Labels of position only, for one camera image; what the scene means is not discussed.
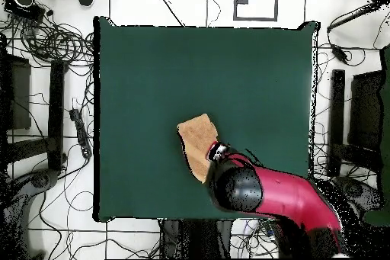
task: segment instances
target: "black cable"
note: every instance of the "black cable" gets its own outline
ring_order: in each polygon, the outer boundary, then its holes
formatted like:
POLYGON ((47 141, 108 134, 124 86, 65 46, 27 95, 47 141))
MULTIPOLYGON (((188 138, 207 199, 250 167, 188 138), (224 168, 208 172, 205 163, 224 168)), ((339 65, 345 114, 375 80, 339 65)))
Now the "black cable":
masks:
POLYGON ((174 18, 177 20, 177 22, 179 23, 179 25, 180 26, 182 26, 182 27, 185 27, 186 25, 183 23, 183 22, 181 22, 178 18, 177 18, 177 16, 176 16, 176 14, 172 11, 172 9, 171 9, 171 7, 169 6, 169 4, 165 1, 165 0, 162 0, 164 3, 165 3, 165 5, 168 7, 168 9, 169 9, 169 11, 172 13, 172 15, 174 16, 174 18))
MULTIPOLYGON (((349 14, 351 14, 351 13, 354 13, 354 12, 356 12, 356 11, 362 9, 362 8, 367 8, 367 7, 369 7, 370 5, 372 5, 372 3, 369 3, 369 4, 367 4, 367 5, 363 5, 363 6, 358 7, 358 8, 356 8, 356 9, 350 11, 350 12, 347 12, 347 13, 344 13, 344 14, 342 14, 342 15, 339 15, 337 18, 335 18, 335 19, 329 24, 328 28, 329 28, 331 25, 333 25, 333 23, 334 23, 336 20, 338 20, 338 19, 340 19, 340 18, 342 18, 342 17, 345 17, 345 16, 347 16, 347 15, 349 15, 349 14)), ((346 50, 375 50, 375 51, 378 50, 378 49, 376 49, 376 48, 342 47, 342 46, 336 45, 336 44, 334 44, 334 43, 331 43, 331 38, 329 37, 329 33, 330 33, 330 32, 331 32, 331 30, 327 30, 328 42, 329 42, 329 44, 332 45, 332 46, 336 46, 336 47, 339 47, 339 48, 342 48, 342 49, 346 49, 346 50)))
POLYGON ((61 240, 62 240, 62 233, 61 233, 60 231, 58 231, 58 229, 55 228, 54 226, 51 226, 50 224, 48 224, 48 222, 46 222, 46 221, 44 220, 44 218, 42 217, 42 208, 43 208, 43 205, 45 204, 45 200, 46 200, 46 192, 44 191, 44 192, 43 192, 43 201, 42 201, 42 204, 40 205, 40 210, 39 210, 38 215, 40 216, 40 219, 42 220, 43 223, 45 223, 48 227, 52 228, 53 230, 55 230, 55 231, 58 232, 58 234, 59 234, 59 240, 58 240, 56 246, 53 248, 52 252, 51 252, 50 255, 49 255, 48 260, 50 260, 50 259, 52 258, 52 255, 53 255, 54 251, 57 249, 59 243, 60 243, 61 240))
POLYGON ((216 0, 213 0, 213 2, 218 6, 219 12, 218 12, 216 18, 215 18, 214 20, 212 20, 212 21, 207 25, 207 27, 209 27, 209 26, 211 25, 211 23, 217 21, 218 18, 219 18, 219 15, 220 15, 221 12, 222 12, 221 7, 220 7, 220 5, 216 2, 216 0))
POLYGON ((389 14, 390 14, 390 11, 389 11, 388 14, 384 17, 383 21, 382 21, 381 24, 379 25, 378 33, 376 34, 375 40, 374 40, 374 42, 373 42, 373 44, 372 44, 372 46, 373 46, 375 49, 378 49, 378 48, 375 47, 375 43, 376 43, 376 41, 378 40, 379 34, 381 33, 382 25, 385 23, 385 21, 386 21, 386 19, 387 19, 387 17, 388 17, 389 14))

